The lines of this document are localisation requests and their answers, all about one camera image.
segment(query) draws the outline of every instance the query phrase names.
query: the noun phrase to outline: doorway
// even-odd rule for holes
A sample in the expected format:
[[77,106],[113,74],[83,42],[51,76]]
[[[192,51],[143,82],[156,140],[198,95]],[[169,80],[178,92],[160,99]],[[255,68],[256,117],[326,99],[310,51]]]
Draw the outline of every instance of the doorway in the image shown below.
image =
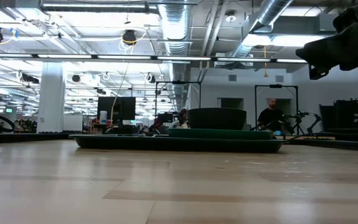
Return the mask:
[[243,98],[218,98],[220,108],[244,109]]

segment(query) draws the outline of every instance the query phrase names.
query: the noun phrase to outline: computer monitor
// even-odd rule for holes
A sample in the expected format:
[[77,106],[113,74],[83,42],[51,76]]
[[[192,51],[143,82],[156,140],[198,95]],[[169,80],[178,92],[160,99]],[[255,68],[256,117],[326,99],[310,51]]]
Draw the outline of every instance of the computer monitor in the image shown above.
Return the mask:
[[[98,98],[98,119],[100,111],[107,111],[107,119],[111,117],[111,107],[115,96],[102,96]],[[135,119],[136,97],[117,97],[113,109],[113,120]]]

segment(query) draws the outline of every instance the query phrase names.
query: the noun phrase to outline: metal frame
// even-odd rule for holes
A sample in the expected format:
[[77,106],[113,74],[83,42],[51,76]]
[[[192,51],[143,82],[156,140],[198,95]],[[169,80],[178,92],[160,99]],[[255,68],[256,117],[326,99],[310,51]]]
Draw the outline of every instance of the metal frame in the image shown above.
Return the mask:
[[[296,100],[296,111],[299,110],[299,99],[298,99],[298,86],[296,85],[255,85],[255,127],[258,125],[258,110],[257,110],[257,89],[258,87],[269,87],[269,88],[294,88],[295,89],[295,100]],[[299,126],[296,127],[296,133],[299,134]]]
[[198,98],[200,99],[199,100],[199,104],[198,104],[198,106],[199,106],[199,108],[201,108],[201,82],[182,82],[182,81],[157,81],[157,82],[155,82],[155,112],[154,112],[154,116],[155,117],[157,117],[157,92],[158,92],[158,84],[160,84],[160,83],[172,83],[172,84],[174,84],[174,85],[186,85],[186,84],[198,84],[199,86],[200,86],[200,89],[199,89],[199,91],[200,91],[200,94],[199,94],[199,96],[198,96]]

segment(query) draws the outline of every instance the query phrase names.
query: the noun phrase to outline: man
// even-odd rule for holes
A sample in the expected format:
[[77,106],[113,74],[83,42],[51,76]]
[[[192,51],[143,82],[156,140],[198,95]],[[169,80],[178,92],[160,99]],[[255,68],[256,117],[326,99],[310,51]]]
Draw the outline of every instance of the man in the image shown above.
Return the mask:
[[268,99],[268,108],[263,110],[258,118],[258,127],[260,129],[270,129],[272,131],[281,131],[281,124],[278,121],[283,120],[283,112],[276,109],[277,100]]

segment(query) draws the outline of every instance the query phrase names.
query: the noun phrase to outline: white pillar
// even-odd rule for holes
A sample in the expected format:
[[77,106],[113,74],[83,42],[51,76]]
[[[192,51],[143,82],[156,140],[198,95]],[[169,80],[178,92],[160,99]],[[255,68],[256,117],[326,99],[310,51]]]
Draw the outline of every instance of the white pillar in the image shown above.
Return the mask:
[[44,62],[41,76],[37,132],[63,131],[66,74],[60,62]]

